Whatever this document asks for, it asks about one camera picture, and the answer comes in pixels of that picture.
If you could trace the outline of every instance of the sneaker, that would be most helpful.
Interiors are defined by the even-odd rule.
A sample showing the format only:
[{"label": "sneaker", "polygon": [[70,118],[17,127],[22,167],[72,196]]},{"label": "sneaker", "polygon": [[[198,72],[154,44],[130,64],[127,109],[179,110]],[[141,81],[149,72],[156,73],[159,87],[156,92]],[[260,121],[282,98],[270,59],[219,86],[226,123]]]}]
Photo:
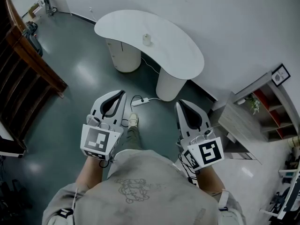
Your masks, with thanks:
[{"label": "sneaker", "polygon": [[139,116],[135,112],[131,113],[128,119],[128,129],[133,126],[137,127],[138,122],[139,122]]}]

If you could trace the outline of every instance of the picture frame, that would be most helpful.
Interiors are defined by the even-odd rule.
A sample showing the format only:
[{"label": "picture frame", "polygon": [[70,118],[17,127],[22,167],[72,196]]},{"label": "picture frame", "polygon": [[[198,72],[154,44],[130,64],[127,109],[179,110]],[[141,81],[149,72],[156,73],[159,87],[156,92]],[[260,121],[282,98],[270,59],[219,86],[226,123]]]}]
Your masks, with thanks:
[{"label": "picture frame", "polygon": [[290,77],[290,73],[286,70],[285,66],[282,63],[278,68],[276,68],[275,71],[272,72],[272,82],[276,87],[280,86]]}]

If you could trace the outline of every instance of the cylindrical desk leg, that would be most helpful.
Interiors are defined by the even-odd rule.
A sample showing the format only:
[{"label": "cylindrical desk leg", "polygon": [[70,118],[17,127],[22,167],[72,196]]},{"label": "cylindrical desk leg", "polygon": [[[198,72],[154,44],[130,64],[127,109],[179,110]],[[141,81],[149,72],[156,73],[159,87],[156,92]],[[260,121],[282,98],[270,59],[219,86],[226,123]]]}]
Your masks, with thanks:
[{"label": "cylindrical desk leg", "polygon": [[141,51],[126,43],[106,38],[114,67],[122,73],[131,73],[141,64]]},{"label": "cylindrical desk leg", "polygon": [[186,80],[172,77],[161,67],[156,85],[156,94],[163,101],[172,101],[185,83]]}]

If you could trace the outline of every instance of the white cable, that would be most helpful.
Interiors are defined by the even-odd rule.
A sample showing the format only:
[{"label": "white cable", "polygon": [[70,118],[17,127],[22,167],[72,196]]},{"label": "white cable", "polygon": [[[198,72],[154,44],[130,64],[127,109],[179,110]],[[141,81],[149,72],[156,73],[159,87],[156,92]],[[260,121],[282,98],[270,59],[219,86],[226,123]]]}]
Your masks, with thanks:
[{"label": "white cable", "polygon": [[91,12],[91,13],[92,13],[92,17],[94,18],[95,22],[97,22],[97,20],[95,19],[94,15],[93,15],[93,12]]},{"label": "white cable", "polygon": [[146,65],[149,66],[150,68],[152,68],[152,69],[154,70],[154,72],[156,72],[157,74],[159,74],[159,72],[158,72],[157,70],[155,70],[155,69],[153,68],[153,66],[150,66],[150,65],[146,62],[146,60],[145,60],[144,58],[141,58],[141,59],[143,59],[144,62],[146,63]]},{"label": "white cable", "polygon": [[76,188],[75,196],[74,196],[73,203],[72,203],[72,210],[73,210],[73,211],[74,211],[74,209],[75,209],[75,202],[76,202],[76,195],[77,195],[77,192],[78,192],[78,188]]},{"label": "white cable", "polygon": [[161,99],[157,98],[157,97],[154,97],[154,98],[149,98],[149,101],[152,100],[152,99],[157,99],[157,100],[160,100],[162,101]]}]

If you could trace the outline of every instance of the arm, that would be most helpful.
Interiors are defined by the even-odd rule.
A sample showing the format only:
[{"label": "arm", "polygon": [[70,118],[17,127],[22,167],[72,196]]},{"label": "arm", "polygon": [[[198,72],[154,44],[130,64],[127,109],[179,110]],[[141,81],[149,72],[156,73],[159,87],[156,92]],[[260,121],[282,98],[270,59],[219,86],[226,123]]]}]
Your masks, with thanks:
[{"label": "arm", "polygon": [[76,180],[78,185],[86,185],[89,189],[102,182],[103,168],[99,166],[100,160],[88,157]]},{"label": "arm", "polygon": [[205,167],[196,175],[199,188],[209,195],[222,192],[225,189],[223,182],[212,166]]}]

